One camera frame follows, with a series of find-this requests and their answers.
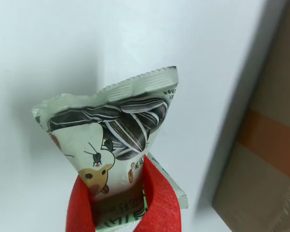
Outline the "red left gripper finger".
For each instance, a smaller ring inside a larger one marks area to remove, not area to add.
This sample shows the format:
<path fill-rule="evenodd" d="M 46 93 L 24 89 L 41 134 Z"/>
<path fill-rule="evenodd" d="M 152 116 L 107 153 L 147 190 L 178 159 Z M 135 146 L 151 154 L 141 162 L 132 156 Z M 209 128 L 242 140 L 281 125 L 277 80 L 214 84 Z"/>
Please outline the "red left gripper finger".
<path fill-rule="evenodd" d="M 94 232 L 89 190 L 80 176 L 76 178 L 71 191 L 67 216 L 66 232 Z"/>

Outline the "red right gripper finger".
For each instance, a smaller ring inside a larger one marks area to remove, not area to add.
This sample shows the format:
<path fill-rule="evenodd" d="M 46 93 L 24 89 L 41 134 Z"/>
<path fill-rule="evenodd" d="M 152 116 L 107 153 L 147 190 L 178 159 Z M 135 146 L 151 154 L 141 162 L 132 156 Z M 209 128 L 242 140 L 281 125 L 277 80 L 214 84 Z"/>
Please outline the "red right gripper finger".
<path fill-rule="evenodd" d="M 143 187 L 148 210 L 134 230 L 181 232 L 181 212 L 175 191 L 148 157 L 144 157 Z"/>

